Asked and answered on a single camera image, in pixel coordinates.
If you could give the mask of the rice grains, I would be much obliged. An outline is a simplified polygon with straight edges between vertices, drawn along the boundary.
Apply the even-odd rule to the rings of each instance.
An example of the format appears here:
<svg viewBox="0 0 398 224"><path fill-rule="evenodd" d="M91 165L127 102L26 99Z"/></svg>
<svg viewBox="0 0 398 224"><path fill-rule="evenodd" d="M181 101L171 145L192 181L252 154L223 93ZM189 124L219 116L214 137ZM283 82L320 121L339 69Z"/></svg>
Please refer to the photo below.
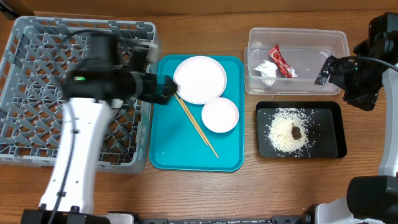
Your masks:
<svg viewBox="0 0 398 224"><path fill-rule="evenodd" d="M310 140L310 128L313 120L304 109L298 108L277 108L273 115L270 115L271 123L266 125L266 139L279 157L299 157L305 155L305 150L314 147L315 140ZM294 140L292 127L301 129L302 138Z"/></svg>

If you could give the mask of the red snack wrapper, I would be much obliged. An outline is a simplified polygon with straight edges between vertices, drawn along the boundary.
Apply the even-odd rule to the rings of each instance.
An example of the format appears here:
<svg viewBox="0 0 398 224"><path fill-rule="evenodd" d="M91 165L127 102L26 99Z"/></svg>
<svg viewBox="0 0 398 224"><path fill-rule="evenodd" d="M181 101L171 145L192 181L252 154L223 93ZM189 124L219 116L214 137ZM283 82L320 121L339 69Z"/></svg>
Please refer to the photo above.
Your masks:
<svg viewBox="0 0 398 224"><path fill-rule="evenodd" d="M274 46L269 51L270 58L278 66L279 70L285 78L296 78L297 74L293 67L291 67L283 58L278 45Z"/></svg>

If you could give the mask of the brown food scrap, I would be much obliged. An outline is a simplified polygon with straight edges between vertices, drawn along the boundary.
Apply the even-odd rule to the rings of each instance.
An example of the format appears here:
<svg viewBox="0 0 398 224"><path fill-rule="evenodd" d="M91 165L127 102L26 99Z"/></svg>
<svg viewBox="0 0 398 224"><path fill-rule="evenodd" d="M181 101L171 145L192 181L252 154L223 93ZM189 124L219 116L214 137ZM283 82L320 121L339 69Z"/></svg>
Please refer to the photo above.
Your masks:
<svg viewBox="0 0 398 224"><path fill-rule="evenodd" d="M294 140L298 140L302 138L302 133L301 133L301 129L297 126L293 126L292 127L292 137Z"/></svg>

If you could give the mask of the wooden chopstick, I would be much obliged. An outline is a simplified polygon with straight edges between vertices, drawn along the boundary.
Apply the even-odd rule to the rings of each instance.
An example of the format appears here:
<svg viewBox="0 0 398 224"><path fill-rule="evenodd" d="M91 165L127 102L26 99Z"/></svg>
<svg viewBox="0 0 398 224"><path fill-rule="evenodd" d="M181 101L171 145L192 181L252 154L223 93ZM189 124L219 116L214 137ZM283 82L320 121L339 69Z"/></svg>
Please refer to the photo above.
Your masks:
<svg viewBox="0 0 398 224"><path fill-rule="evenodd" d="M215 151L214 147L211 145L211 143L209 142L208 138L206 137L205 133L203 132L203 130L201 129L201 127L199 126L199 124L197 123L196 119L193 117L192 113L190 112L190 110L188 109L187 105L184 103L184 101L179 98L177 96L177 94L174 94L174 97L176 98L176 100L178 101L178 103L180 104L180 106L182 107L182 109L184 110L185 114L187 115L187 117L189 118L190 122L192 123L192 125L194 126L194 128L196 129L197 133L200 135L200 137L202 138L202 140L204 141L206 146L209 146L210 149L212 150L213 154L216 156L216 158L219 158L218 153Z"/></svg>
<svg viewBox="0 0 398 224"><path fill-rule="evenodd" d="M183 108L184 112L188 116L189 120L193 124L194 128L196 129L196 131L198 132L198 134L200 135L202 140L205 142L206 145L208 145L208 141L206 140L205 135L203 134L203 131L200 129L198 123L196 122L195 118L191 114L190 110L187 108L186 104L179 97L177 97L177 99L178 99L178 101L180 103L180 106Z"/></svg>

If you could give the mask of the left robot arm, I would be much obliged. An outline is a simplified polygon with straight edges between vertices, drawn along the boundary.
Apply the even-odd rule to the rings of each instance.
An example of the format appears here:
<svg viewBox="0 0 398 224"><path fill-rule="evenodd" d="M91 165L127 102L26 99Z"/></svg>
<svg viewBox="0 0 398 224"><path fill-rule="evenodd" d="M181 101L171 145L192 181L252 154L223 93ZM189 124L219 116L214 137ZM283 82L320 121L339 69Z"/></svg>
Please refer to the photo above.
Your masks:
<svg viewBox="0 0 398 224"><path fill-rule="evenodd" d="M89 30L86 57L68 73L61 89L62 133L49 184L22 223L134 223L129 212L94 215L96 167L115 112L130 99L165 105L177 91L169 77L157 82L146 68L159 59L157 44Z"/></svg>

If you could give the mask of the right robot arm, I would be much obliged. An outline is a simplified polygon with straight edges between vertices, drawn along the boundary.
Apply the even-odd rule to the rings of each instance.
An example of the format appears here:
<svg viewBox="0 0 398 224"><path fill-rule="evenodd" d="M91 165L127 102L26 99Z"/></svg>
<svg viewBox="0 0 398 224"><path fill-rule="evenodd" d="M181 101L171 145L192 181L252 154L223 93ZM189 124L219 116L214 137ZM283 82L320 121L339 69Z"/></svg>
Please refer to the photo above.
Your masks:
<svg viewBox="0 0 398 224"><path fill-rule="evenodd" d="M329 56L315 84L330 82L343 100L363 111L385 96L384 149L377 175L353 178L344 197L309 207L303 223L397 223L397 13L385 12L368 24L368 38L353 55Z"/></svg>

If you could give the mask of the white napkin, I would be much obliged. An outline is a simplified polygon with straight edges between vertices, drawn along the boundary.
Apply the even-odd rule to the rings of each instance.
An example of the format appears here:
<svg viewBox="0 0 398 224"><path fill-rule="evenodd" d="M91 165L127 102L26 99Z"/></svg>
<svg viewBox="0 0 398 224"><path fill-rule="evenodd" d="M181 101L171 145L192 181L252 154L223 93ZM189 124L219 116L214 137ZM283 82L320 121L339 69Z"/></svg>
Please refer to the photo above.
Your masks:
<svg viewBox="0 0 398 224"><path fill-rule="evenodd" d="M254 68L255 71L261 74L263 77L262 82L267 86L272 86L277 78L278 67L275 63L268 60L263 60L263 62Z"/></svg>

